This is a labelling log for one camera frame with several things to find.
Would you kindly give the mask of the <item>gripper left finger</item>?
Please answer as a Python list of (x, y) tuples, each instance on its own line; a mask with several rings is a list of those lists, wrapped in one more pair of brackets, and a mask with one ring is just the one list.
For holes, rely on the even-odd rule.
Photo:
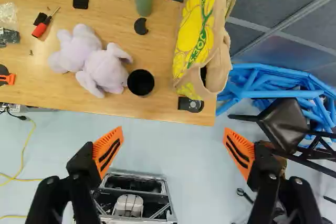
[(70, 202), (76, 223), (100, 223), (91, 192), (98, 188), (124, 141), (117, 127), (95, 142), (87, 142), (68, 162), (68, 176), (50, 176), (36, 189), (26, 223), (62, 223)]

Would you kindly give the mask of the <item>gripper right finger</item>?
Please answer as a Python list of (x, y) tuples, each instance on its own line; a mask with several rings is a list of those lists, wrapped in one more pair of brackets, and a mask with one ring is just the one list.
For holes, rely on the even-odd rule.
[(303, 178), (284, 178), (284, 166), (272, 148), (250, 142), (229, 128), (224, 129), (223, 144), (257, 196), (248, 223), (276, 223), (277, 204), (284, 211), (278, 223), (322, 223), (322, 216), (310, 184)]

